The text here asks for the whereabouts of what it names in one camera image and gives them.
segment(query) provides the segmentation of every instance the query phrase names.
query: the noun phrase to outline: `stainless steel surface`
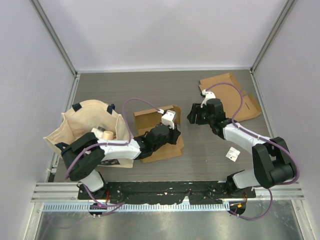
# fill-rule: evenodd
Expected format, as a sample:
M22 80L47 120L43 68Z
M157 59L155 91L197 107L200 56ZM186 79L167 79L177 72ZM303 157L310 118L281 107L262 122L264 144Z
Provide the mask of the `stainless steel surface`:
M252 66L252 70L255 71L261 61L261 59L264 57L265 53L267 52L269 46L271 45L273 39L275 38L275 36L277 35L278 31L280 30L283 22L286 20L286 17L288 16L288 14L290 13L290 11L292 10L292 8L294 7L295 3L297 0L287 0L285 5L282 8L281 13L279 14L277 20L275 21L271 32L269 33L268 37L266 38L258 56L256 57L253 66Z
M259 216L268 201L250 202L246 216ZM42 213L36 240L302 240L291 201L275 201L263 219L246 221L227 212L115 213L102 218L84 212ZM53 218L48 226L48 218Z
M159 107L178 105L182 111L183 156L151 163L137 160L133 168L98 167L97 170L104 179L106 181L225 180L232 173L252 168L253 161L249 153L215 136L209 126L191 125L186 118L192 103L202 101L198 88L199 79L224 73L233 73L243 89L257 97L248 70L82 73L74 98L75 103L97 99L115 104L115 110L121 113L125 100L139 97ZM126 117L133 132L135 132L133 112L149 108L139 101L128 104ZM269 136L262 115L241 124L262 136ZM236 162L225 157L231 146L241 151ZM66 167L60 161L54 181L65 182L65 173Z
M78 187L76 182L38 182L35 186L31 202L33 203L61 203L61 202L86 202L78 200ZM276 185L271 188L274 200L303 200L304 195L299 183L291 185ZM256 198L248 201L269 200L269 192L262 188L255 188Z
M306 209L306 200L292 200L292 207L299 223L302 235L306 240L315 240L315 232L312 229L312 223L308 218Z
M72 74L74 76L77 75L77 71L74 67L74 65L72 64L64 46L62 45L62 43L60 42L60 39L56 33L56 31L54 30L52 24L50 23L47 14L45 13L44 9L42 8L40 1L39 0L30 0L31 4L33 5L36 13L38 14L39 18L41 19L44 27L46 28L47 32L49 33L52 41L54 42L57 50L60 52L62 58L64 59L65 63L67 64L67 66L69 67L70 71L72 72Z

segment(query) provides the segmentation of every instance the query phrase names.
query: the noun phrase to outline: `cardboard box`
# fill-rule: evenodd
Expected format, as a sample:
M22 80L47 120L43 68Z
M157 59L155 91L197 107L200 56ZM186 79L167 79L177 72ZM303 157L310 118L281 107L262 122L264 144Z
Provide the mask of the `cardboard box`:
M230 83L238 87L240 91L242 90L232 73L201 79L199 88L202 91L217 83ZM212 88L211 91L215 94L217 99L221 100L226 117L232 118L241 103L238 91L229 85L218 85ZM242 91L241 93L243 96L243 105L236 115L235 120L240 122L259 116L262 113L262 110L255 97L251 94L247 94L246 91Z
M180 125L181 110L178 106L170 105L159 107L163 110L173 110L177 113L175 123ZM154 128L158 123L161 123L161 114L155 109L149 109L144 111L138 111L134 113L134 121L138 135L144 134L146 131ZM180 135L176 145L165 144L155 151L151 156L142 159L143 163L150 163L162 159L169 159L173 157L178 157L183 154L183 148L185 144Z

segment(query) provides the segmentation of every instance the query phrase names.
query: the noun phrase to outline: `white sticker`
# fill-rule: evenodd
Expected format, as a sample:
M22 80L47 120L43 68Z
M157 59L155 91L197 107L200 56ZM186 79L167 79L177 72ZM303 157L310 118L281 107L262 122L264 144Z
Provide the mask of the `white sticker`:
M230 150L227 152L227 154L225 155L228 159L230 159L231 161L236 161L238 156L240 154L240 151L235 149L234 147L230 147Z

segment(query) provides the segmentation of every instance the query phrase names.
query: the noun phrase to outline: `purple cable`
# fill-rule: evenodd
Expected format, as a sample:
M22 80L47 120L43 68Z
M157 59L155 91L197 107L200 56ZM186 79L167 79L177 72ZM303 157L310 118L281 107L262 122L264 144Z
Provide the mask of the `purple cable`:
M157 111L159 111L159 108L157 108L156 106L154 106L152 103L146 101L146 100L143 100L141 98L130 98L128 99L127 101L124 102L123 106L122 106L122 115L123 115L123 120L124 120L124 123L125 123L125 126L129 132L129 140L128 142L125 142L125 143L107 143L107 142L103 142L103 143L96 143L96 144L92 144L88 147L86 147L85 149L83 149L79 154L78 156L76 156L76 158L73 160L73 162L70 164L70 166L68 167L68 169L66 170L66 173L65 173L65 179L68 179L72 169L74 168L74 166L76 165L76 163L79 161L79 159L82 157L83 154L85 154L85 152L89 151L90 149L92 148L95 148L95 147L99 147L99 146L127 146L130 142L131 142L131 139L132 139L132 133L130 131L130 128L129 128L129 125L128 125L128 122L127 122L127 119L126 119L126 112L125 112L125 106L127 105L128 102L132 101L132 100L139 100L139 101L142 101L146 104L149 104L151 107L153 107L154 109L156 109Z
M153 107L154 109L156 109L157 111L159 111L160 109L157 108L156 106L154 106L152 103L146 101L146 100L143 100L141 98L138 98L138 97L133 97L133 98L130 98L128 99L127 101L124 102L124 104L122 105L122 116L123 116L123 120L124 120L124 123L126 125L126 128L128 129L128 132L129 132L129 141L128 143L131 142L131 139L132 139L132 133L130 131L130 128L129 128L129 125L128 125L128 122L127 122L127 119L126 119L126 112L125 112L125 106L127 105L128 102L132 101L132 100L138 100L138 101L142 101L148 105L150 105L151 107Z
M233 124L235 127L239 128L241 131L245 132L246 134L249 134L250 136L252 136L252 137L254 137L254 138L256 138L256 139L260 139L260 140L262 140L262 141L265 141L265 142L268 143L268 144L271 144L271 145L275 146L276 148L278 148L278 149L280 149L281 151L285 152L285 154L287 154L287 155L289 156L289 158L291 158L291 160L292 160L292 162L293 162L293 164L295 165L295 168L296 168L295 178L294 178L293 180L291 180L291 181L283 182L283 183L281 183L280 185L290 185L290 184L294 184L296 181L298 181L298 179L299 179L299 177L300 177L300 168L299 168L299 165L298 165L297 160L294 158L294 156L292 156L292 154L291 154L290 152L288 152L284 147L276 144L276 143L273 142L273 141L270 141L270 140L268 140L268 139L266 139L266 138L264 138L264 137L261 137L261 136L258 136L258 135L256 135L256 134L252 133L252 132L249 132L247 129L245 129L245 128L243 128L243 127L238 127L238 125L235 123L235 117L236 117L236 115L239 113L239 111L241 110L242 105L243 105L243 103L244 103L244 98L242 97L242 94L241 94L240 90L239 90L235 85L233 85L233 84L231 84L231 83L229 83L229 82L220 82L220 83L216 83L216 84L208 87L208 88L206 89L206 91L209 91L210 89L212 89L213 87L218 86L218 85L229 85L229 86L233 87L234 89L236 89L237 92L238 92L239 95L240 95L241 103L240 103L239 108L235 111L235 113L234 113L233 116L232 116L232 119L231 119L232 124Z
M215 86L218 86L218 85L229 85L229 86L233 87L234 89L236 89L237 92L238 92L239 95L240 95L240 98L241 98L240 106L239 106L239 108L235 111L235 113L233 114L233 116L232 116L232 118L231 118L232 124L233 124L235 127L239 128L241 131L245 132L246 134L249 134L250 136L252 136L252 137L254 137L254 138L256 138L256 139L260 139L260 140L262 140L262 141L265 141L266 143L271 144L271 145L275 146L276 148L282 150L283 152L285 152L285 154L287 154L287 155L289 156L289 158L291 158L291 160L292 160L292 162L293 162L293 164L295 165L295 168L296 168L295 178L294 178L293 180L291 180L291 181L280 183L279 185L290 185L290 184L294 184L296 181L298 181L298 179L299 179L299 177L300 177L300 168L299 168L299 165L298 165L297 160L294 158L294 156L292 156L292 154L291 154L289 151L287 151L284 147L276 144L276 143L273 142L273 141L270 141L270 140L268 140L268 139L266 139L266 138L264 138L264 137L260 137L260 136L258 136L258 135L256 135L256 134L248 131L247 129L245 129L245 128L243 128L243 127L239 127L239 126L235 123L235 117L236 117L236 115L239 113L239 111L241 110L242 105L244 104L244 98L243 98L243 96L242 96L242 94L241 94L241 91L240 91L235 85L233 85L233 84L231 84L231 83L229 83L229 82L216 83L216 84L208 87L208 88L206 89L206 91L209 91L210 89L212 89L212 88L214 88ZM263 217L265 217L265 216L270 212L271 207L272 207L272 205L273 205L273 195L272 195L270 189L268 189L268 191L269 191L269 193L270 193L270 205L269 205L268 209L266 210L266 212L265 212L263 215L261 215L261 216L259 216L259 217L247 217L247 216L241 216L241 215L239 215L239 218L245 219L245 220L259 220L259 219L262 219Z
M104 217L104 216L108 216L108 215L110 215L110 214L113 214L116 210L118 210L119 208L121 208L123 205L124 205L124 203L119 203L115 209L112 209L111 211L108 211L108 212L105 212L105 213L101 214L100 217ZM62 230L72 229L72 228L74 228L76 225L82 223L84 220L89 219L89 218L91 218L91 217L92 217L91 215L86 216L86 217L82 218L81 220L77 221L76 223L74 223L74 224L72 224L72 225L70 225L70 226L56 226L56 225L54 225L54 224L52 223L53 220L54 220L54 217L53 217L53 216L48 217L48 218L47 218L47 219L48 219L48 224L47 224L47 226L45 227L45 229L44 229L44 231L43 231L43 234L42 234L42 236L41 236L41 240L44 240L44 239L45 239L45 236L46 236L46 234L47 234L47 231L48 231L48 229L49 229L49 226L52 226L52 227L55 228L55 229L62 229Z
M247 217L247 216L241 216L241 215L238 216L238 214L237 214L236 212L234 212L234 211L231 211L231 210L230 210L229 212L232 213L232 214L235 215L235 216L238 216L238 217L241 218L241 219L245 219L245 220L249 220L249 221L259 220L259 219L264 218L264 217L270 212L271 207L272 207L272 204L273 204L273 201L274 201L273 196L272 196L272 193L271 193L271 190L270 190L270 189L267 189L267 190L268 190L269 193L270 193L270 204L269 204L268 209L267 209L267 210L265 211L265 213L262 214L261 216L258 216L258 217Z
M95 197L92 195L92 193L90 192L90 190L88 189L88 187L86 185L84 185L84 189L87 191L89 197L96 203L98 204L99 206L103 207L103 208L112 208L112 207L118 207L118 206L122 206L124 203L121 202L121 203L117 203L117 204L112 204L112 205L107 205L107 204L103 204L101 202L98 202Z

